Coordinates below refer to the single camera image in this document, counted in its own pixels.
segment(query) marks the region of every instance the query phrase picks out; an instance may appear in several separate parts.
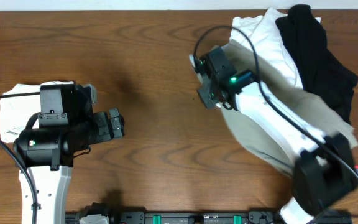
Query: wooden table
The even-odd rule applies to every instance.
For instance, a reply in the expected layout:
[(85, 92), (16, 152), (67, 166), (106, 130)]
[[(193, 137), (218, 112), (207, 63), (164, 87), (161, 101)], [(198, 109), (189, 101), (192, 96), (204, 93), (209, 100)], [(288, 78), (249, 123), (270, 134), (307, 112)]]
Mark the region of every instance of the wooden table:
[[(0, 12), (0, 94), (16, 83), (92, 83), (94, 111), (118, 107), (126, 119), (125, 138), (75, 159), (67, 210), (92, 202), (174, 211), (287, 203), (291, 180), (241, 148), (219, 110), (204, 109), (188, 61), (207, 28), (264, 12)], [(322, 17), (329, 49), (358, 74), (358, 11), (313, 13)], [(227, 30), (212, 34), (200, 52), (228, 37)], [(358, 163), (358, 148), (354, 157)], [(358, 212), (358, 191), (336, 207)], [(0, 148), (0, 223), (20, 220), (18, 169)]]

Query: folded white cloth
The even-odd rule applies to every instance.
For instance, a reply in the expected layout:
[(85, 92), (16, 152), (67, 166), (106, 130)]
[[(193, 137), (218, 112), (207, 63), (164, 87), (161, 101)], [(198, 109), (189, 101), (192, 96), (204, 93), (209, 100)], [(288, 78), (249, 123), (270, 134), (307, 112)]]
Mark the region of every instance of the folded white cloth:
[[(280, 31), (276, 26), (276, 19), (287, 16), (273, 8), (269, 8), (264, 16), (255, 18), (233, 19), (233, 27), (243, 31), (252, 41), (259, 56), (263, 57), (269, 64), (282, 73), (289, 84), (295, 88), (303, 88), (298, 69), (284, 47)], [(250, 49), (250, 45), (245, 38), (236, 30), (232, 30), (230, 39)]]
[[(46, 82), (41, 85), (73, 84), (74, 82)], [(12, 90), (3, 95), (17, 93), (33, 93), (40, 91), (41, 85), (17, 84)], [(24, 130), (29, 118), (41, 111), (40, 95), (20, 96), (0, 99), (0, 135), (6, 143), (15, 141), (21, 131)]]

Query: beige cloth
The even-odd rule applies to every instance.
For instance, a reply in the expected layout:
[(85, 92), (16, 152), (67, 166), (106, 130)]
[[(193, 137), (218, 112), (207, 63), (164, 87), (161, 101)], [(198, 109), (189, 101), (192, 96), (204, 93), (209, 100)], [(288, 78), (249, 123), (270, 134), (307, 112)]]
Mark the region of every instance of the beige cloth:
[[(251, 69), (255, 71), (254, 56), (251, 50), (231, 40), (223, 47), (229, 60), (238, 71)], [(291, 86), (284, 76), (262, 57), (258, 57), (262, 80), (272, 93), (300, 118), (316, 128), (333, 136), (342, 133), (349, 141), (351, 148), (358, 146), (353, 135), (353, 127), (317, 95), (307, 93)], [(234, 137), (245, 149), (270, 163), (286, 175), (292, 175), (293, 164), (282, 148), (253, 120), (239, 111), (226, 110), (221, 107), (223, 117)]]

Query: cloth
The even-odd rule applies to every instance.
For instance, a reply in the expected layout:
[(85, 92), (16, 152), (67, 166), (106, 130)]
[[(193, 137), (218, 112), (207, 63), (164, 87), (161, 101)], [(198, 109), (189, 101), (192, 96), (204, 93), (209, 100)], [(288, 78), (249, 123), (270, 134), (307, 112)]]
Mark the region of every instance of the cloth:
[[(237, 70), (248, 68), (255, 71), (251, 50), (235, 40), (226, 44), (223, 50)], [(267, 84), (271, 92), (300, 118), (330, 136), (338, 132), (342, 133), (348, 139), (351, 148), (358, 146), (357, 139), (352, 133), (353, 127), (344, 122), (319, 96), (294, 88), (280, 71), (262, 57), (259, 57), (259, 68), (262, 81)], [(292, 175), (291, 160), (254, 120), (239, 111), (226, 110), (223, 107), (221, 111), (228, 128), (241, 146), (270, 163), (280, 172)]]
[[(46, 82), (41, 85), (73, 84), (74, 82)], [(33, 93), (40, 91), (41, 85), (17, 84), (12, 90), (3, 95), (16, 93)], [(5, 143), (12, 143), (20, 132), (25, 129), (27, 121), (36, 112), (41, 111), (41, 97), (20, 96), (0, 99), (0, 135)]]
[(308, 5), (293, 6), (287, 17), (276, 20), (285, 48), (295, 61), (303, 89), (320, 96), (350, 124), (353, 88), (358, 76), (345, 68), (327, 49), (326, 31)]
[[(269, 8), (264, 16), (257, 16), (255, 18), (235, 17), (232, 25), (243, 31), (250, 38), (259, 56), (263, 57), (274, 68), (280, 71), (281, 75), (290, 84), (302, 89), (298, 69), (291, 55), (284, 47), (280, 31), (275, 24), (278, 18), (285, 16), (286, 14), (282, 14), (274, 8)], [(250, 49), (248, 41), (238, 31), (232, 30), (230, 39), (236, 40), (244, 47)]]

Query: white wall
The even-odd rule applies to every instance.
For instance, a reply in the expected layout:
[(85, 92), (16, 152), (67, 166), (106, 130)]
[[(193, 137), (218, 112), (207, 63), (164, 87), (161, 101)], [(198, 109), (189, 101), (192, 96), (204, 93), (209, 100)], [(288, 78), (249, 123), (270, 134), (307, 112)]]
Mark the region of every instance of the white wall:
[(295, 4), (309, 4), (312, 9), (358, 9), (358, 0), (0, 0), (0, 11), (289, 9)]

